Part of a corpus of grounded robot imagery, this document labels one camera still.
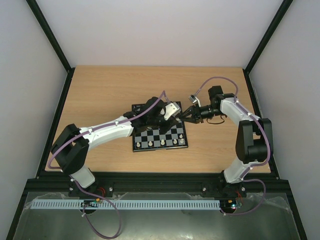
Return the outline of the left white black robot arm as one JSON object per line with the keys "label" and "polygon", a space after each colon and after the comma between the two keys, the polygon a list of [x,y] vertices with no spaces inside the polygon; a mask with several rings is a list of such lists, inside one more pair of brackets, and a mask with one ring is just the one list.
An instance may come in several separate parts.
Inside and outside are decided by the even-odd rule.
{"label": "left white black robot arm", "polygon": [[96,181],[85,165],[90,150],[115,139],[135,136],[147,129],[156,129],[165,134],[178,124],[176,117],[180,112],[178,103],[152,97],[113,121],[90,127],[76,127],[73,123],[67,125],[50,152],[62,172],[86,189]]}

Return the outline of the black grey chessboard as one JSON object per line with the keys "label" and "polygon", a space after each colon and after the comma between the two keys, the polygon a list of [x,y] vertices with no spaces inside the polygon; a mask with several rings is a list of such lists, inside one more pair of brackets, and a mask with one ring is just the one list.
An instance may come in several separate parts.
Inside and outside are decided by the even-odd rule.
{"label": "black grey chessboard", "polygon": [[[185,123],[178,120],[178,124],[173,126],[167,133],[160,134],[158,129],[147,129],[140,131],[142,122],[140,119],[133,121],[135,129],[132,131],[132,151],[147,152],[155,150],[171,150],[188,148],[187,131]],[[165,145],[161,145],[161,140],[165,140]],[[153,146],[149,146],[149,141],[152,141]]]}

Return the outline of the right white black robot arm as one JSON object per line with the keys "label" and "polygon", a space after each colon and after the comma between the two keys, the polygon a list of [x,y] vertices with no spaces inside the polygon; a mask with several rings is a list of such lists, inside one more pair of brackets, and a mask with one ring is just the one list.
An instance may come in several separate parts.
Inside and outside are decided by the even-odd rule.
{"label": "right white black robot arm", "polygon": [[233,93],[224,93],[220,85],[208,90],[210,104],[201,106],[196,95],[189,97],[192,106],[180,116],[180,120],[192,124],[216,116],[226,116],[237,126],[235,142],[236,158],[223,173],[224,180],[218,183],[218,191],[229,196],[237,183],[244,180],[254,167],[266,165],[273,154],[273,130],[268,118],[249,112]]}

